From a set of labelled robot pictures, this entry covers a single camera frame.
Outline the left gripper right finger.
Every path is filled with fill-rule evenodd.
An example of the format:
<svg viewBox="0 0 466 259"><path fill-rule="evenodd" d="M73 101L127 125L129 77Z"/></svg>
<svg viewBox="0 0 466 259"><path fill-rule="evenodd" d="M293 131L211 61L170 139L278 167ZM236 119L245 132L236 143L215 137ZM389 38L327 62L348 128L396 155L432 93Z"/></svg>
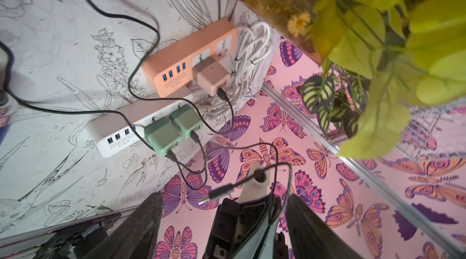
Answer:
<svg viewBox="0 0 466 259"><path fill-rule="evenodd" d="M285 216L296 259L359 259L297 195L287 200Z"/></svg>

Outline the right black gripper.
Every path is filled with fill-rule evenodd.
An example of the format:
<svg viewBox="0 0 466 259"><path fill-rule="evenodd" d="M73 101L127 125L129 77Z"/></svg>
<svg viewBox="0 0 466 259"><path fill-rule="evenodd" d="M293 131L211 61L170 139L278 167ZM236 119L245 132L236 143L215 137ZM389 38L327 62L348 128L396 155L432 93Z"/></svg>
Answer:
<svg viewBox="0 0 466 259"><path fill-rule="evenodd" d="M239 203L224 199L208 238L204 259L288 259L285 235L277 232L273 216L281 209L277 197L267 195Z"/></svg>

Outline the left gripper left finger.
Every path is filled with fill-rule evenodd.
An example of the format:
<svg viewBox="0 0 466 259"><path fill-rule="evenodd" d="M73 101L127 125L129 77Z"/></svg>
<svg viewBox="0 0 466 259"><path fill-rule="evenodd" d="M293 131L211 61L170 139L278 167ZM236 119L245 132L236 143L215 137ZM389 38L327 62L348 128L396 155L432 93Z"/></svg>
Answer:
<svg viewBox="0 0 466 259"><path fill-rule="evenodd" d="M149 195L87 259L152 259L163 212L161 192Z"/></svg>

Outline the green charger adapter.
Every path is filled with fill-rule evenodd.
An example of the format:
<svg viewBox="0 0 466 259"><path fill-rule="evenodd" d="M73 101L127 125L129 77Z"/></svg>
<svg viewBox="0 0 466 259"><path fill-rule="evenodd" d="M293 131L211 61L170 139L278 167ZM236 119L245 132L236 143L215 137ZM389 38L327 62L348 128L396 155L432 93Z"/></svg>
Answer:
<svg viewBox="0 0 466 259"><path fill-rule="evenodd" d="M182 136L168 118L161 118L144 128L144 137L159 156L166 156L182 141Z"/></svg>
<svg viewBox="0 0 466 259"><path fill-rule="evenodd" d="M203 126L199 114L190 105L177 108L169 115L169 119L184 139L190 139L191 133Z"/></svg>

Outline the pink charger adapter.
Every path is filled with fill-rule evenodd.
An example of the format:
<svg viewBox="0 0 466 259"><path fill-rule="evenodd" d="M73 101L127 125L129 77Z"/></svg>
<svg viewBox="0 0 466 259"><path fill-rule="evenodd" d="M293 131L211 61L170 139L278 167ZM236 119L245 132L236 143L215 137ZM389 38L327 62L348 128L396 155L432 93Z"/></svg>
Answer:
<svg viewBox="0 0 466 259"><path fill-rule="evenodd" d="M214 58L209 57L193 67L193 80L210 96L230 82L231 74Z"/></svg>

